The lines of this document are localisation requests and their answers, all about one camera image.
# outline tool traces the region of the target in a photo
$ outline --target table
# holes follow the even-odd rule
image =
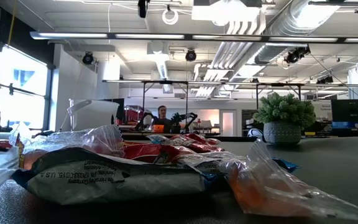
[[[222,142],[244,155],[251,142]],[[358,137],[304,139],[271,154],[301,166],[295,175],[307,184],[358,206]],[[0,188],[3,223],[358,223],[330,218],[278,218],[244,215],[225,183],[209,192],[125,203],[60,206],[43,201],[8,180]]]

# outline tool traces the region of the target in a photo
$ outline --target ceiling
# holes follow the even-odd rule
[[[272,19],[288,1],[274,0],[276,6],[267,11],[267,21]],[[193,0],[184,0],[182,3],[180,9],[191,10]],[[9,12],[12,12],[13,4],[13,0],[0,0],[0,6]],[[106,4],[83,4],[54,0],[19,0],[17,17],[39,31],[107,32],[108,6]],[[161,8],[162,6],[151,7],[151,9]],[[354,9],[352,7],[340,9],[340,11]],[[223,34],[228,29],[228,26],[218,27],[210,21],[193,21],[190,15],[182,13],[175,25],[167,25],[162,21],[162,12],[149,11],[147,18],[141,19],[136,10],[112,6],[110,8],[111,32]],[[311,35],[358,35],[358,14],[353,12],[335,13]],[[112,40],[109,43],[108,40],[71,40],[70,48],[73,49],[72,55],[80,57],[81,54],[84,54],[87,46],[113,45],[126,66],[121,70],[124,77],[142,78],[145,74],[151,74],[152,70],[157,69],[155,62],[147,60],[147,42],[145,40]],[[220,42],[168,41],[168,45],[170,53],[172,53],[167,62],[168,70],[193,72],[196,63],[210,62],[214,58]],[[197,61],[185,61],[185,53],[188,48],[195,49]],[[354,62],[358,62],[358,45],[311,44],[310,49],[324,67],[334,68],[334,75],[343,82],[346,81],[347,69],[354,66]],[[112,54],[108,51],[100,51],[95,52],[94,55],[98,60],[107,60]],[[306,82],[310,77],[318,78],[318,75],[324,71],[325,68],[310,55],[290,68],[282,63],[282,57],[280,57],[272,66],[262,70],[263,74],[259,76],[259,81]]]

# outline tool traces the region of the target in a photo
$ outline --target potted plant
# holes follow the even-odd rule
[[[300,101],[293,94],[280,96],[273,93],[260,101],[262,106],[254,118],[264,123],[264,138],[270,144],[298,144],[301,129],[311,126],[316,120],[311,102]]]
[[[180,114],[175,113],[171,118],[171,133],[180,134]]]

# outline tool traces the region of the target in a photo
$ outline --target man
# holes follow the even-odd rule
[[[158,120],[153,121],[153,125],[164,125],[164,133],[171,132],[171,120],[167,119],[167,107],[159,106],[158,108]]]

